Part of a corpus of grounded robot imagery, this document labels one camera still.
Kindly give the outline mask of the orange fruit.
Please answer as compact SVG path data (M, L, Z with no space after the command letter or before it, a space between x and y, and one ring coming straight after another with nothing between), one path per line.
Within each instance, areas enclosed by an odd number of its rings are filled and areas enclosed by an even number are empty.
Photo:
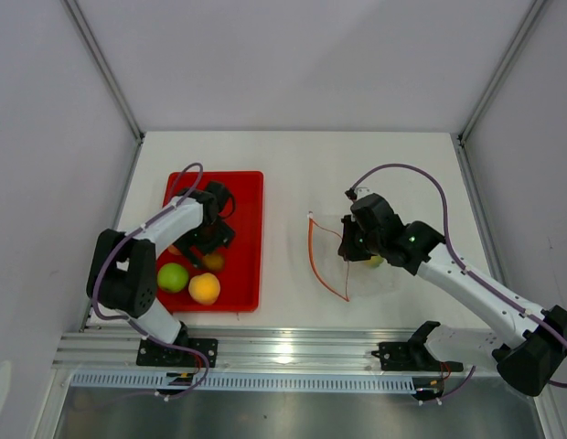
M203 273L194 276L188 284L190 297L201 305L213 305L219 298L220 282L213 273Z

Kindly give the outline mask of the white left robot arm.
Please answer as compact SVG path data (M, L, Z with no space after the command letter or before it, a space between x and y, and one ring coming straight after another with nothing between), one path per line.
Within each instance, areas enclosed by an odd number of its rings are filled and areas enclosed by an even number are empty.
M189 354L187 327L156 298L157 258L174 245L200 268L203 256L234 240L235 232L222 215L225 207L234 204L227 187L211 181L201 190L180 190L132 232L101 232L86 287L93 310L99 313L104 306L117 311L117 319L158 344L157 355L166 364L182 364Z

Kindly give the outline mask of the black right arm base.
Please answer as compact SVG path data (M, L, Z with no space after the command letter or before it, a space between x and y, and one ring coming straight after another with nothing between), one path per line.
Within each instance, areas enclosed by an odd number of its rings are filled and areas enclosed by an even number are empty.
M429 353L424 343L440 325L426 321L405 342L380 342L371 356L379 360L383 371L439 372L443 363Z

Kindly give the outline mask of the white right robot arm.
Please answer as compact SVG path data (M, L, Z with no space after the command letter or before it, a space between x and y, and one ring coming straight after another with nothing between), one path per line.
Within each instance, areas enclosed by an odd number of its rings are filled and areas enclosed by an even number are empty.
M347 262L373 256L432 284L478 316L486 330L426 322L410 338L408 356L419 369L438 361L493 369L513 389L538 396L567 357L567 311L545 309L473 266L422 221L405 224L388 201L368 189L350 189L350 212L341 220L338 255Z

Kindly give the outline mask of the brown kiwi fruit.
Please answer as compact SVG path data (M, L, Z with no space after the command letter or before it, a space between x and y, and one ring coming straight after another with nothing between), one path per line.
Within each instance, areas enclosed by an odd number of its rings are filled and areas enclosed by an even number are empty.
M225 266L225 258L222 254L218 252L213 252L204 255L202 258L202 262L204 267L213 273L221 272Z

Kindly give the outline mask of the yellow green mango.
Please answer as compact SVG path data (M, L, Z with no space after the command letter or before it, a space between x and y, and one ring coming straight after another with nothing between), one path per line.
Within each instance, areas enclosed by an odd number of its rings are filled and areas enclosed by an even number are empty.
M368 266L369 268L377 268L384 262L384 259L381 256L375 255L372 256L370 259L365 261L363 264Z

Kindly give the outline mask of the clear zip top bag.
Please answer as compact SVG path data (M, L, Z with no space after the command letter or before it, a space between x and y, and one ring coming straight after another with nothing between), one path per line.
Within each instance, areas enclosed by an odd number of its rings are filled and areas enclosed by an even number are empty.
M316 288L345 303L398 292L402 280L384 262L369 268L362 262L346 262L337 254L342 238L340 217L311 209L305 215L303 247L307 271Z

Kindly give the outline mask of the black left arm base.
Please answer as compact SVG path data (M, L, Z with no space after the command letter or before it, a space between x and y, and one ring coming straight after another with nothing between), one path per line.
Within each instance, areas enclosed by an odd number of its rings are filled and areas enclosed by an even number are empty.
M219 341L215 338L191 338L187 347L204 354L211 368L215 367L218 356ZM136 365L142 367L184 367L202 368L204 361L191 353L183 350L166 348L152 342L142 340L136 357Z

